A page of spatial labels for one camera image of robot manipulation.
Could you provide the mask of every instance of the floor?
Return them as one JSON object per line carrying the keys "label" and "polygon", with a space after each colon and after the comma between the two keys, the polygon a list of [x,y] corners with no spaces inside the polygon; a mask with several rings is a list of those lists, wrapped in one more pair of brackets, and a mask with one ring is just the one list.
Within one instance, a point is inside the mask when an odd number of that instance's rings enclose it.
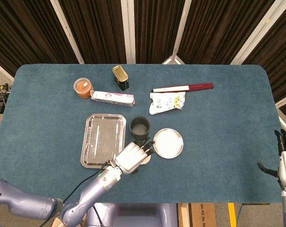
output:
{"label": "floor", "polygon": [[[0,72],[0,85],[12,84],[12,81]],[[0,114],[0,125],[3,115]],[[235,212],[238,215],[241,204],[235,204]],[[216,203],[215,212],[217,227],[230,227],[230,219],[227,203]],[[0,206],[0,224],[2,227],[38,227],[41,221],[20,218],[10,214],[6,205]],[[282,206],[280,203],[270,205],[243,206],[237,227],[282,227]]]}

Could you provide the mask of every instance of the stainless steel tray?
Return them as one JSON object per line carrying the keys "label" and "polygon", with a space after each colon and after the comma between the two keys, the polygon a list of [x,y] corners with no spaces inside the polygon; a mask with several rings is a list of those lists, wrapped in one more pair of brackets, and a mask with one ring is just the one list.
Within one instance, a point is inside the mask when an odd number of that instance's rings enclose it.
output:
{"label": "stainless steel tray", "polygon": [[81,164],[86,168],[101,168],[115,158],[125,142],[126,119],[119,114],[95,113],[87,118]]}

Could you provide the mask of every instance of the blue tabletop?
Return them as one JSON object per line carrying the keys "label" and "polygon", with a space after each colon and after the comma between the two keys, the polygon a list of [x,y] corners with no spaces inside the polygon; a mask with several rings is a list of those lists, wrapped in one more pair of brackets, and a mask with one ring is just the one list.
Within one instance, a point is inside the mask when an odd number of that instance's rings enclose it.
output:
{"label": "blue tabletop", "polygon": [[[123,65],[130,89],[115,84],[115,65],[35,64],[16,74],[0,128],[0,177],[37,194],[65,198],[95,172],[80,163],[86,119],[122,114],[125,144],[130,120],[151,122],[153,138],[162,128],[177,130],[184,149],[173,159],[157,154],[133,175],[123,175],[100,202],[277,202],[276,178],[256,163],[277,169],[275,129],[280,129],[270,84],[256,65]],[[77,78],[97,91],[134,94],[134,107],[80,98]],[[214,89],[186,93],[182,110],[149,114],[152,88],[214,83]],[[79,197],[80,187],[72,199]]]}

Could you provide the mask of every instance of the black cable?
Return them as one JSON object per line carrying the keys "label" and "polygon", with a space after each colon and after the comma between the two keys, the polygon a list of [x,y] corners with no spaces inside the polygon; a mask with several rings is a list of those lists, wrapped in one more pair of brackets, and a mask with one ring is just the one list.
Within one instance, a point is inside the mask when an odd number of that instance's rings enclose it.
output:
{"label": "black cable", "polygon": [[237,216],[237,219],[236,219],[236,226],[237,226],[238,219],[239,219],[239,216],[241,214],[242,208],[243,208],[243,204],[241,205],[241,208],[239,209],[239,212],[238,212],[238,216]]}
{"label": "black cable", "polygon": [[104,227],[103,222],[102,222],[102,220],[101,220],[101,218],[100,218],[99,213],[96,211],[95,206],[93,205],[92,207],[93,207],[93,208],[94,208],[94,210],[95,210],[95,213],[96,213],[96,215],[97,215],[97,219],[99,219],[99,222],[100,222],[101,227]]}
{"label": "black cable", "polygon": [[[72,192],[63,200],[63,204],[69,199],[70,196],[72,196],[72,194],[79,188],[79,186],[81,186],[82,183],[84,183],[85,181],[89,180],[91,177],[97,175],[104,167],[105,165],[107,165],[108,161],[106,161],[102,166],[101,168],[96,171],[94,174],[92,174],[91,176],[87,177],[86,179],[84,179],[83,181],[81,181],[76,187],[74,190],[72,190]],[[52,217],[53,215],[57,212],[57,210],[55,210],[48,218],[47,220],[45,220],[45,222],[43,222],[39,227],[43,227]]]}

